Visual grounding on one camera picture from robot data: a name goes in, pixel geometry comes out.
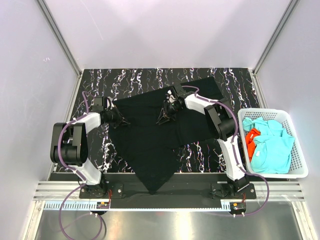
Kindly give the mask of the black t shirt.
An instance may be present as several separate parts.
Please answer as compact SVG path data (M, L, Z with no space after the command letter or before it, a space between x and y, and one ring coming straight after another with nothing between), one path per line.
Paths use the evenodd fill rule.
M118 156L153 195L179 170L174 149L214 138L204 114L183 109L175 121L157 124L169 87L114 101L129 125L109 128Z

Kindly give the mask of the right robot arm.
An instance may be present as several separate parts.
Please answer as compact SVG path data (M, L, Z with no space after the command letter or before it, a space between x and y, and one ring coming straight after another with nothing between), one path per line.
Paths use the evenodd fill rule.
M212 135L217 139L226 166L227 183L211 194L220 199L236 197L249 186L249 177L243 167L238 147L239 125L231 107L225 99L210 99L198 94L200 89L191 85L174 85L166 93L157 124L161 125L176 119L183 109L189 109L205 115Z

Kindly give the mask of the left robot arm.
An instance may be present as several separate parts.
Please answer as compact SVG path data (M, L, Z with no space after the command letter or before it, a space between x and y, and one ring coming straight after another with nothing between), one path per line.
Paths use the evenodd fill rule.
M117 128L130 123L109 97L94 97L91 107L87 99L84 102L86 112L82 116L54 124L50 159L78 177L81 191L96 198L103 198L110 193L108 183L102 172L88 158L87 135L104 124Z

